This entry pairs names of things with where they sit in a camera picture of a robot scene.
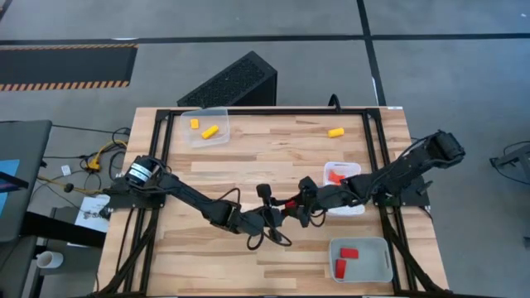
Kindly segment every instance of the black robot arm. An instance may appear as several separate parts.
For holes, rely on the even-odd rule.
[[[269,185],[258,185],[258,196],[263,206],[242,212],[239,189],[232,189],[219,199],[211,199],[179,177],[170,173],[161,161],[150,156],[138,156],[123,178],[106,190],[109,195],[123,194],[150,196],[173,195],[202,213],[212,225],[231,233],[249,235],[248,248],[257,249],[264,238],[289,246],[291,241],[277,228],[287,217],[298,219],[302,227],[321,226],[328,209],[366,204],[370,199],[385,200],[399,196],[401,191],[432,167],[448,168],[462,161],[464,149],[451,133],[437,132],[414,142],[397,160],[371,174],[346,177],[340,185],[318,187],[310,178],[303,178],[300,192],[290,199],[272,197]],[[237,191],[237,202],[224,199]],[[322,217],[315,223],[315,217]],[[259,236],[258,244],[251,246],[250,238]]]

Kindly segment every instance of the clear plastic container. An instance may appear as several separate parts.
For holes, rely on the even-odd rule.
[[[324,185],[334,185],[335,182],[328,180],[331,171],[336,175],[343,175],[344,177],[350,177],[353,175],[358,175],[361,173],[361,166],[355,162],[339,162],[339,161],[330,161],[326,162],[324,165]],[[339,207],[329,209],[327,215],[334,216],[354,216],[361,215],[365,211],[364,205],[359,205],[355,207]]]
[[[199,128],[191,128],[191,119],[199,120]],[[208,139],[202,132],[217,125],[219,130]],[[226,143],[230,140],[229,112],[226,108],[204,108],[184,112],[181,115],[181,133],[191,147],[206,147]]]

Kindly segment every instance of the gray floor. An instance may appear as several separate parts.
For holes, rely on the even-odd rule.
[[[365,2],[373,34],[530,31],[528,1]],[[354,0],[264,3],[13,0],[0,21],[0,39],[361,32]],[[530,252],[522,236],[530,233],[530,189],[496,174],[488,158],[529,139],[530,41],[376,41],[374,46],[388,105],[405,108],[411,134],[421,137],[442,128],[453,132],[468,153],[456,168],[426,175],[435,181],[429,193],[451,289],[528,296]],[[376,104],[362,41],[141,45],[129,88],[0,93],[0,120],[130,126],[136,107],[174,105],[249,50],[279,71],[279,105],[322,105],[331,93],[343,105]],[[77,155],[105,141],[105,135],[54,129],[46,154]],[[64,163],[52,161],[44,173],[59,175]],[[70,165],[77,168],[74,161]],[[84,182],[83,175],[71,179]],[[51,206],[64,205],[43,190],[31,209],[45,214]],[[46,278],[42,297],[83,295],[93,283],[90,272]],[[59,291],[59,285],[67,290]]]

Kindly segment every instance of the floor mat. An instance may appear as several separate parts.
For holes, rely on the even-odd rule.
[[[138,45],[0,48],[0,91],[127,87]]]

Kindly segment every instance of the gray plastic bin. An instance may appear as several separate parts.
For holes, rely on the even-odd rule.
[[[356,248],[358,259],[346,258],[344,279],[335,278],[341,248]],[[330,274],[337,282],[390,282],[393,277],[388,245],[383,238],[336,238],[330,242]]]

